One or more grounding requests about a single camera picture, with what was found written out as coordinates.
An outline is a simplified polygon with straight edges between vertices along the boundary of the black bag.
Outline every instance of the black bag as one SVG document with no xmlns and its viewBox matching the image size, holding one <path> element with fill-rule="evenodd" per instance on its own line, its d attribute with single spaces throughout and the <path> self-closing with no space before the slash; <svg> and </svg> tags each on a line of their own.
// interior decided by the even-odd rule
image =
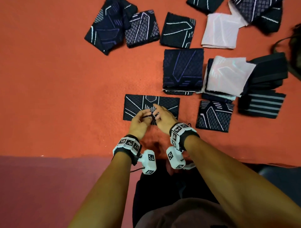
<svg viewBox="0 0 301 228">
<path fill-rule="evenodd" d="M 288 71 L 301 81 L 301 24 L 296 25 L 293 32 L 292 36 L 277 41 L 272 47 L 272 52 L 277 53 L 277 45 L 290 39 L 291 59 L 287 62 Z"/>
</svg>

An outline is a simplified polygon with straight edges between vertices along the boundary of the small cord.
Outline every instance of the small cord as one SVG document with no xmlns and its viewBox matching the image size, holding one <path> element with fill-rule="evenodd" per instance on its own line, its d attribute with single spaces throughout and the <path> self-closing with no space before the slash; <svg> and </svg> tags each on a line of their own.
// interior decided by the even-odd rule
<svg viewBox="0 0 301 228">
<path fill-rule="evenodd" d="M 145 167 L 142 167 L 142 168 L 139 168 L 139 169 L 135 169 L 135 170 L 133 170 L 133 171 L 130 171 L 130 173 L 136 172 L 136 171 L 138 171 L 138 170 L 140 170 L 140 169 L 145 169 Z"/>
<path fill-rule="evenodd" d="M 187 156 L 186 158 L 189 158 L 190 157 L 190 155 L 189 156 Z M 184 161 L 186 158 L 183 158 L 183 159 L 181 159 L 181 161 Z"/>
</svg>

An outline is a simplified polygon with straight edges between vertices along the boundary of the white fabric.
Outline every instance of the white fabric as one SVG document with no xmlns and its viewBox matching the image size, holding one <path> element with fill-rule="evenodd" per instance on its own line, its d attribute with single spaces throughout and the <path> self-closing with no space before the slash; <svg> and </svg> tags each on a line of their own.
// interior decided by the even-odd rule
<svg viewBox="0 0 301 228">
<path fill-rule="evenodd" d="M 199 91 L 199 92 L 196 92 L 197 94 L 205 93 L 205 94 L 213 95 L 213 96 L 216 96 L 216 97 L 221 97 L 221 98 L 228 99 L 228 100 L 235 100 L 236 99 L 236 96 L 232 96 L 232 95 L 228 95 L 228 94 L 214 94 L 214 93 L 210 93 L 210 92 L 205 91 L 206 81 L 207 81 L 207 67 L 206 67 L 205 76 L 204 76 L 204 80 L 203 80 L 202 90 Z"/>
<path fill-rule="evenodd" d="M 216 56 L 209 72 L 207 90 L 239 97 L 255 66 L 247 63 L 246 58 Z"/>
<path fill-rule="evenodd" d="M 239 10 L 234 6 L 232 1 L 228 1 L 228 5 L 229 5 L 229 8 L 230 8 L 231 14 L 239 20 L 239 27 L 240 28 L 249 25 L 249 23 L 240 14 Z"/>
<path fill-rule="evenodd" d="M 209 14 L 202 46 L 204 48 L 234 49 L 239 26 L 240 19 L 236 16 L 220 13 Z"/>
</svg>

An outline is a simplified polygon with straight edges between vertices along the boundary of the orange floor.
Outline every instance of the orange floor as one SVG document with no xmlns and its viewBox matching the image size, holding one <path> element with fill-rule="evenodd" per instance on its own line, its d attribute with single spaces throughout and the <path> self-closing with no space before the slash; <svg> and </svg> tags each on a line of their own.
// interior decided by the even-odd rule
<svg viewBox="0 0 301 228">
<path fill-rule="evenodd" d="M 217 12 L 230 13 L 227 1 Z M 159 42 L 133 49 L 123 45 L 105 56 L 84 40 L 103 2 L 0 3 L 0 155 L 112 156 L 130 124 L 122 120 L 124 95 L 168 96 L 161 91 L 167 47 Z M 185 0 L 131 2 L 139 11 L 153 9 L 160 31 L 167 12 L 196 19 L 191 48 L 201 47 L 206 15 Z M 264 36 L 253 26 L 241 28 L 234 50 L 205 49 L 204 63 L 216 55 L 250 60 L 269 54 L 273 43 L 301 23 L 300 7 L 300 1 L 284 1 L 279 32 Z M 277 91 L 287 94 L 277 119 L 241 116 L 235 107 L 229 133 L 198 133 L 243 162 L 301 166 L 301 82 L 289 75 Z M 180 98 L 179 120 L 195 126 L 200 95 Z M 168 136 L 156 126 L 143 139 L 144 148 L 153 142 L 162 151 L 169 146 Z M 164 151 L 160 157 L 166 157 Z"/>
</svg>

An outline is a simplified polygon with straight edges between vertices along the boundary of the person's right hand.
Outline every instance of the person's right hand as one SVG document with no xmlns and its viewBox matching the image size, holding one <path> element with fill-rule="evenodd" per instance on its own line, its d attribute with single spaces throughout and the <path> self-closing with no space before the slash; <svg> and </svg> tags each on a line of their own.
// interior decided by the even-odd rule
<svg viewBox="0 0 301 228">
<path fill-rule="evenodd" d="M 153 105 L 156 108 L 156 110 L 153 112 L 153 115 L 159 113 L 155 118 L 158 128 L 165 134 L 169 135 L 169 130 L 174 124 L 178 123 L 178 120 L 165 107 L 157 104 Z"/>
</svg>

